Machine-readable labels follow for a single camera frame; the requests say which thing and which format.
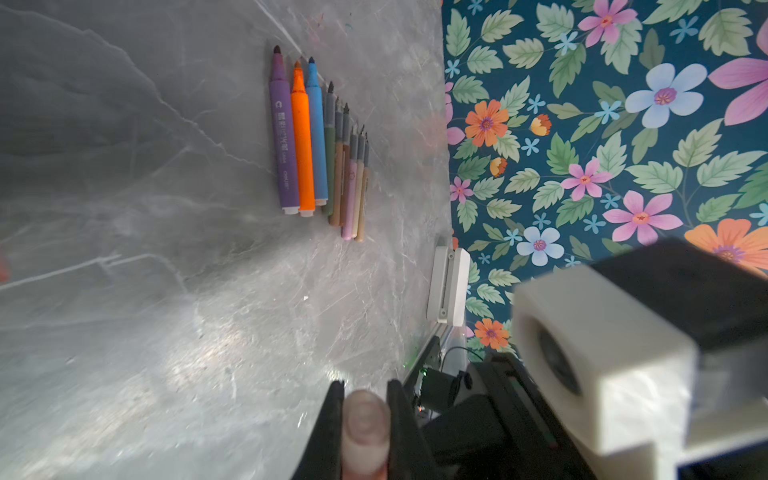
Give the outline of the beige capybara pen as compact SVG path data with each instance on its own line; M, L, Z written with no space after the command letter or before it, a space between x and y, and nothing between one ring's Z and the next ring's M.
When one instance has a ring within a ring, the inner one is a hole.
M365 155L365 144L367 141L367 134L364 132L365 127L361 128L360 135L359 135L359 142L358 142L358 160L357 160L357 171L356 171L356 178L355 178L355 197L353 202L353 217L352 217L352 238L356 238L358 235L358 225L359 225L359 212L360 212L360 200L362 195L362 175L364 171L364 155Z

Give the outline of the blue highlighter pen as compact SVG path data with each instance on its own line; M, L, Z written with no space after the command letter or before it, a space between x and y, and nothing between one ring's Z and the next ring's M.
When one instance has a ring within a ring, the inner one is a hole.
M319 84L317 65L313 57L308 61L306 92L309 100L315 204L325 206L329 199L329 189L323 91Z

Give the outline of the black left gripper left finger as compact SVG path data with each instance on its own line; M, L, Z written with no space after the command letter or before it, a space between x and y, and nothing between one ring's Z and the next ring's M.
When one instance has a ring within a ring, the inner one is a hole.
M342 478L344 382L332 381L292 480Z

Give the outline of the lilac cap beige pen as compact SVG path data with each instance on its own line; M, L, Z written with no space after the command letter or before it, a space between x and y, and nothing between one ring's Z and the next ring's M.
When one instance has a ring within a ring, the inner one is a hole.
M364 196L365 196L365 191L366 191L366 183L367 183L368 175L369 175L369 172L368 172L368 170L369 170L369 157L370 157L370 142L368 140L368 134L367 134L367 141L366 141L366 144L365 144L365 155L364 155L364 171L363 171L363 175L362 175L363 183L362 183L362 195L361 195L361 200L360 200L358 235L357 235L356 238L354 238L354 240L357 241L357 242L362 242L363 241L363 233L364 233L363 214L364 214L364 203L365 203Z

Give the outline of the orange highlighter pen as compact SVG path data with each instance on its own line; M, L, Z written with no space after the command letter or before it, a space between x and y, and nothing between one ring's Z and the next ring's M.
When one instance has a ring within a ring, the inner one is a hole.
M300 61L294 64L291 102L299 186L299 215L309 218L314 215L316 203L309 99Z

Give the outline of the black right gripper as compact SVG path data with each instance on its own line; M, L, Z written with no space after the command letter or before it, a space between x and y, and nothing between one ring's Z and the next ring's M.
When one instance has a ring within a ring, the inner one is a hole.
M446 479L594 479L564 427L512 354L451 375L421 373L421 426Z

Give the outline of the tan brown pen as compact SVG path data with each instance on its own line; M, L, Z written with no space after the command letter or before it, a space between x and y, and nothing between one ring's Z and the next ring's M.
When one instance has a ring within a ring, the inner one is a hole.
M335 99L335 143L334 143L334 177L333 177L333 211L330 225L339 227L341 224L341 200L343 178L343 128L344 114L341 100Z

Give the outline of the brown lilac pen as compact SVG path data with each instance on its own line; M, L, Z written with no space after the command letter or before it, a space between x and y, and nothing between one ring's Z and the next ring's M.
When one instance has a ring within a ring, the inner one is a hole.
M352 239L353 234L353 214L354 214L354 200L356 190L356 176L357 176L357 160L358 160L358 146L359 146L359 132L358 125L354 123L352 126L350 137L350 151L346 168L345 178L345 210L344 221L342 226L342 238L345 241Z

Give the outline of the purple highlighter pen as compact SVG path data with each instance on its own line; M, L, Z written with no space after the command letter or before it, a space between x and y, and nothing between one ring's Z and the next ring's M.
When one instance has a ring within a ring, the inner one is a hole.
M280 205L284 214L297 215L300 200L291 87L286 77L284 58L278 45L273 49L269 80Z

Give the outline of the green fountain pen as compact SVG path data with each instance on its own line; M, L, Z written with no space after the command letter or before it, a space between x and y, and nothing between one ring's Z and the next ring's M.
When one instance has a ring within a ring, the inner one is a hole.
M333 82L330 82L327 86L324 104L324 134L328 183L328 200L324 206L324 212L328 217L332 216L334 209L336 102L337 96L335 95L335 86Z

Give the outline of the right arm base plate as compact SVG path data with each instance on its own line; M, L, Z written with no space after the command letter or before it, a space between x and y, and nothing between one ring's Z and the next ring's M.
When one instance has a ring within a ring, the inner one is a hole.
M470 360L466 347L463 327L438 323L408 361L403 388L418 417L436 417L450 408L458 394L455 378Z

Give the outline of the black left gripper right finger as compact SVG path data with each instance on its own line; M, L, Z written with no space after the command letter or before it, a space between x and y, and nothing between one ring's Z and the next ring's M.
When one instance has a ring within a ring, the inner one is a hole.
M442 472L417 425L411 403L400 381L394 379L387 383L386 398L391 413L388 479L442 479Z

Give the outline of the frosted pink highlighter cap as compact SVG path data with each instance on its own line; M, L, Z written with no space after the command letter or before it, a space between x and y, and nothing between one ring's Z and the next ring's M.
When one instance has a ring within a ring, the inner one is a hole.
M368 390L356 390L342 411L342 478L387 479L391 440L388 405Z

